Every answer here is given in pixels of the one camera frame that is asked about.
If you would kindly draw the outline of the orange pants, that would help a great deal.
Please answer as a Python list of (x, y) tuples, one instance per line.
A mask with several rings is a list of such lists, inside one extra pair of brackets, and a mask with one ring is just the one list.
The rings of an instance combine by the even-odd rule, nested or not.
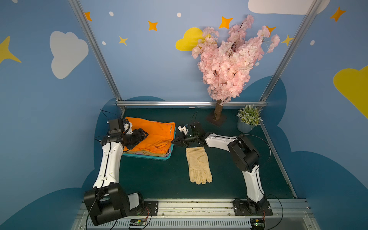
[(162, 123), (133, 117), (126, 117), (126, 119), (132, 124), (133, 130), (141, 128), (148, 133), (148, 136), (132, 150), (124, 147), (124, 152), (144, 152), (158, 157), (167, 154), (174, 139), (174, 122)]

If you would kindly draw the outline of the teal plastic basket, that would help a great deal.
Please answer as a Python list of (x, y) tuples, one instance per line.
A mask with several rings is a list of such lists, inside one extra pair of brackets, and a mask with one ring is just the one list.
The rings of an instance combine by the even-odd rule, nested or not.
[(148, 136), (133, 149), (124, 147), (124, 153), (167, 158), (172, 151), (171, 141), (175, 137), (175, 123), (159, 124), (158, 126), (140, 126)]

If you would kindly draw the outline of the khaki pants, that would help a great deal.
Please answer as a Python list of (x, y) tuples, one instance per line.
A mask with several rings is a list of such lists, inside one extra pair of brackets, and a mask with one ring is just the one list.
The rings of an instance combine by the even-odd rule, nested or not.
[(171, 151), (168, 150), (166, 153), (153, 153), (147, 150), (140, 151), (126, 151), (126, 154), (136, 154), (136, 155), (144, 155), (144, 156), (152, 156), (152, 157), (167, 157), (171, 154)]

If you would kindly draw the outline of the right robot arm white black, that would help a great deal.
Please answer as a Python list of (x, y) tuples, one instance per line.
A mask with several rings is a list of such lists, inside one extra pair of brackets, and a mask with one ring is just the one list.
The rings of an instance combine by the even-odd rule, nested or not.
[(235, 215), (270, 216), (273, 214), (260, 180), (260, 154), (246, 134), (229, 137), (205, 132), (199, 122), (189, 126), (179, 126), (178, 130), (179, 136), (171, 143), (186, 148), (189, 178), (192, 183), (200, 185), (212, 182), (205, 147), (225, 150), (231, 154), (235, 165), (241, 170), (247, 189), (245, 201), (236, 199), (233, 202)]

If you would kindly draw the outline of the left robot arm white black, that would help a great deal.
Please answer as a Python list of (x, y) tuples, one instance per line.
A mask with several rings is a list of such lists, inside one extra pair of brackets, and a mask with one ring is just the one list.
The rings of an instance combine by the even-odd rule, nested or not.
[(124, 149), (131, 150), (148, 137), (143, 129), (133, 130), (128, 119), (108, 121), (109, 130), (100, 141), (102, 162), (93, 189), (83, 201), (95, 226), (147, 211), (141, 193), (127, 194), (119, 183), (120, 161)]

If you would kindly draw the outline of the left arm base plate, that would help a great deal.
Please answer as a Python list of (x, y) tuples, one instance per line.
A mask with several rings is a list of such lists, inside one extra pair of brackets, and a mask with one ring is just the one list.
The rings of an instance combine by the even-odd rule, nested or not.
[(157, 200), (145, 200), (143, 204), (138, 206), (136, 211), (133, 211), (135, 216), (146, 216), (149, 213), (150, 216), (157, 216), (159, 208), (159, 201)]

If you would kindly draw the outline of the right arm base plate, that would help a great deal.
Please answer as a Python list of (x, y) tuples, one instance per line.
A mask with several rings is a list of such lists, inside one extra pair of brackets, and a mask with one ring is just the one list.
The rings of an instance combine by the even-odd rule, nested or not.
[(270, 203), (261, 200), (258, 203), (236, 199), (232, 202), (236, 216), (272, 216), (273, 211)]

